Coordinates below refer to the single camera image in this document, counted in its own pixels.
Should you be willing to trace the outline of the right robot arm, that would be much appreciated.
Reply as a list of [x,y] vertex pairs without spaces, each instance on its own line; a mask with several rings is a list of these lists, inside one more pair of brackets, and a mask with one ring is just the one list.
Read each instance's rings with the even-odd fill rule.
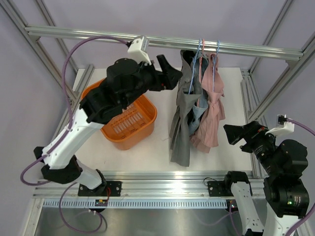
[[268,129],[254,120],[248,124],[224,125],[229,144],[241,139],[241,151],[253,153],[267,177],[263,181],[267,218],[262,224],[252,200],[247,174],[229,171],[224,177],[224,191],[233,195],[242,222],[243,236],[292,236],[313,211],[308,211],[310,197],[301,176],[308,166],[307,148],[296,140],[286,139],[276,145],[276,138],[294,131],[295,121],[278,117],[279,126]]

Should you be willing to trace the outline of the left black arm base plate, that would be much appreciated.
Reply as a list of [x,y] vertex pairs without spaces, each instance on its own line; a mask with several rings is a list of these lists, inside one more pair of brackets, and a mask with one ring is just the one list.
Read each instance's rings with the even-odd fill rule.
[[80,184],[78,189],[79,197],[120,197],[122,190],[121,181],[106,181],[105,187],[97,187],[96,189],[89,189],[88,187]]

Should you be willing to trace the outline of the pink skirt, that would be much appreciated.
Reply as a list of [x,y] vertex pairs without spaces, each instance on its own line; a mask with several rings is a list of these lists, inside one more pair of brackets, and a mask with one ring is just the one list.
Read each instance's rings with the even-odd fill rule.
[[212,54],[206,53],[209,65],[206,68],[201,82],[202,88],[208,95],[208,109],[204,112],[199,128],[190,136],[192,145],[203,153],[209,153],[218,143],[218,129],[221,120],[225,119],[224,106],[221,98],[224,97],[224,83],[218,73],[219,59],[215,71],[215,91],[212,92]]

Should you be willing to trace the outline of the blue wire hanger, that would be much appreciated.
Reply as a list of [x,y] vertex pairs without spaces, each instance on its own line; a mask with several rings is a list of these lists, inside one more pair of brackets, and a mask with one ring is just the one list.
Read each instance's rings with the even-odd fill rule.
[[195,98],[202,94],[201,83],[199,81],[199,58],[201,58],[202,39],[199,39],[196,51],[181,50],[182,73],[181,87],[183,93]]
[[216,49],[216,53],[212,54],[212,92],[215,91],[215,71],[216,71],[216,65],[217,65],[217,59],[218,59],[218,54],[220,51],[220,40],[217,41],[217,49]]

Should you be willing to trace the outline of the grey skirt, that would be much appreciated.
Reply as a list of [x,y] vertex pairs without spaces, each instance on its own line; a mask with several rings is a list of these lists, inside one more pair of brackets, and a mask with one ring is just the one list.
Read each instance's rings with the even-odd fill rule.
[[192,74],[192,62],[188,62],[187,50],[181,50],[182,77],[178,83],[176,112],[170,127],[170,150],[173,163],[188,167],[190,164],[189,113],[201,97],[201,83]]

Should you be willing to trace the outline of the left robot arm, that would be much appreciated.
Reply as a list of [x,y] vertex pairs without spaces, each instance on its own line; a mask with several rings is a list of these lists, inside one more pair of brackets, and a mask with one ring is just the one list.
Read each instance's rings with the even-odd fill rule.
[[182,76],[164,55],[157,56],[161,70],[153,64],[119,59],[106,69],[106,78],[91,89],[68,126],[46,147],[37,147],[41,153],[41,168],[45,180],[59,184],[77,182],[94,195],[106,191],[106,180],[99,170],[93,170],[76,158],[75,153],[96,131],[122,114],[127,107],[147,91],[172,90]]

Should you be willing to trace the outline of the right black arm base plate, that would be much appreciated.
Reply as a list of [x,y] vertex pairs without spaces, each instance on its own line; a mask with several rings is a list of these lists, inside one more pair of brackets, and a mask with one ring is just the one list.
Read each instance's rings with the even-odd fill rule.
[[233,194],[224,181],[211,180],[207,182],[210,197],[232,197]]

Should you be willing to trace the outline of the light blue denim skirt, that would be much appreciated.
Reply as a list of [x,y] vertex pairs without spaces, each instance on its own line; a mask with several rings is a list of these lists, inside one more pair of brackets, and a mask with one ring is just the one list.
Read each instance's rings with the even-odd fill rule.
[[[204,72],[209,65],[209,61],[205,56],[199,58],[199,81],[202,82]],[[192,110],[189,114],[189,135],[191,136],[199,128],[201,118],[204,112],[208,109],[208,95],[207,92],[202,88],[201,96],[195,101]]]

